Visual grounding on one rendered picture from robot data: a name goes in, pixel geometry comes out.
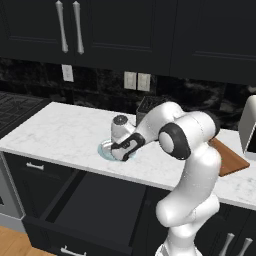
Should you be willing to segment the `brown wooden cutting board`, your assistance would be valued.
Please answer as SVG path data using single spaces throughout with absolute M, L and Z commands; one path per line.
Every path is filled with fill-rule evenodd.
M 209 141 L 209 145 L 214 147 L 221 155 L 220 177 L 224 177 L 250 167 L 249 162 L 244 160 L 217 138 L 211 139 Z

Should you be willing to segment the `black upper cupboard door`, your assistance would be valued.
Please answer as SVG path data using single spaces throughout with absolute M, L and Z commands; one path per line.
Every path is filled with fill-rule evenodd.
M 62 51 L 57 0 L 0 0 L 0 57 L 54 64 L 74 63 L 70 0 L 63 3 L 68 52 Z
M 256 0 L 178 0 L 170 74 L 256 84 Z
M 73 2 L 80 3 L 84 53 Z M 167 76 L 177 0 L 70 0 L 78 66 Z

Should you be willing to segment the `dark grey knife block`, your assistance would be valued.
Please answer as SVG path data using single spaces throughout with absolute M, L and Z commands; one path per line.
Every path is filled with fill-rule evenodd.
M 166 101 L 165 97 L 145 96 L 136 110 L 136 125 L 139 125 L 150 110 Z

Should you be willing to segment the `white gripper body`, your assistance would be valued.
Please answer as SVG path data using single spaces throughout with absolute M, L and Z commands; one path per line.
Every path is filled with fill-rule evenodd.
M 111 154 L 115 159 L 123 162 L 126 162 L 131 156 L 133 156 L 133 153 L 129 148 L 123 148 L 116 143 L 111 146 Z

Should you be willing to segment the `black cupboard door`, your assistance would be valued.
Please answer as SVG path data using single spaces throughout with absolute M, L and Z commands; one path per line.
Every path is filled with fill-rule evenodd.
M 245 238 L 252 238 L 253 242 L 246 250 L 244 256 L 256 256 L 256 211 L 252 211 L 250 213 L 240 234 L 240 245 L 238 246 L 238 253 L 242 249 Z
M 196 235 L 195 245 L 203 256 L 218 256 L 227 234 L 238 234 L 242 227 L 238 216 L 238 207 L 220 204 L 219 211 L 205 222 Z
M 70 0 L 63 3 L 68 52 L 62 51 L 57 0 L 0 0 L 0 57 L 54 64 L 74 63 Z
M 256 0 L 178 0 L 170 74 L 256 84 Z
M 84 53 L 73 2 L 80 3 Z M 78 66 L 167 76 L 177 0 L 70 0 Z

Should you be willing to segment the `black drawer front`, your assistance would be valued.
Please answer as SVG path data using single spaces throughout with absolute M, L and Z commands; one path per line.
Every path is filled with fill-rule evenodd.
M 76 170 L 42 160 L 3 153 L 25 214 L 40 217 Z M 28 168 L 27 162 L 44 165 L 44 171 Z

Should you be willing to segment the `black open drawer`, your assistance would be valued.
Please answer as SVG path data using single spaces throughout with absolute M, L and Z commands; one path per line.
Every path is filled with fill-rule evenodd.
M 65 245 L 87 256 L 132 256 L 145 200 L 144 185 L 76 172 L 40 217 L 25 217 L 31 245 L 70 256 Z

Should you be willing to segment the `white wall socket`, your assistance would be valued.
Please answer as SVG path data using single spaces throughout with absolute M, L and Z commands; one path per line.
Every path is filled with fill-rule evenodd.
M 66 82 L 73 82 L 73 69 L 71 65 L 61 65 L 62 67 L 62 74 L 63 74 L 63 80 Z
M 138 74 L 138 90 L 139 91 L 145 91 L 149 92 L 150 91 L 150 74 L 144 74 L 144 73 L 139 73 Z
M 124 73 L 124 88 L 135 90 L 136 89 L 136 73 L 125 72 Z

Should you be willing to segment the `grey oven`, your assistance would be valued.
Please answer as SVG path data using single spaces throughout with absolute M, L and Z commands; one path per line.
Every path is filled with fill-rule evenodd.
M 0 226 L 25 233 L 24 212 L 0 154 Z

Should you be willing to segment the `silver toaster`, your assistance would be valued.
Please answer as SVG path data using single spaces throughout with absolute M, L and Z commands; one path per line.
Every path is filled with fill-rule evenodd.
M 247 159 L 256 161 L 256 95 L 247 99 L 238 131 L 243 154 Z

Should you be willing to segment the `black hob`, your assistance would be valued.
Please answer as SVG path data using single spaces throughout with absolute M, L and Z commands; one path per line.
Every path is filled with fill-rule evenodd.
M 0 139 L 49 103 L 45 98 L 0 91 Z

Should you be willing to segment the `black lower cupboard door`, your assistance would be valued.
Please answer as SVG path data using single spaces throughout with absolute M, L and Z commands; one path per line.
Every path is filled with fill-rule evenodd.
M 220 204 L 219 211 L 205 222 L 196 235 L 195 245 L 203 256 L 218 256 L 227 234 L 238 234 L 242 227 L 238 216 L 238 207 Z
M 252 238 L 253 242 L 246 250 L 244 256 L 256 256 L 256 211 L 252 211 L 250 213 L 240 234 L 240 245 L 238 246 L 238 253 L 242 249 L 245 238 Z

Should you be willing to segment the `pale blue plate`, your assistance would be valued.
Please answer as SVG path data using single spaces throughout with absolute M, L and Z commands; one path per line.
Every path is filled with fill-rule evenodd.
M 99 155 L 106 160 L 119 161 L 119 160 L 115 159 L 111 154 L 111 146 L 114 143 L 120 145 L 123 148 L 129 148 L 131 150 L 131 152 L 133 153 L 133 156 L 131 156 L 130 158 L 135 156 L 136 151 L 138 149 L 138 145 L 134 140 L 128 141 L 128 142 L 121 142 L 121 143 L 112 142 L 111 140 L 105 140 L 105 141 L 101 142 L 98 146 Z

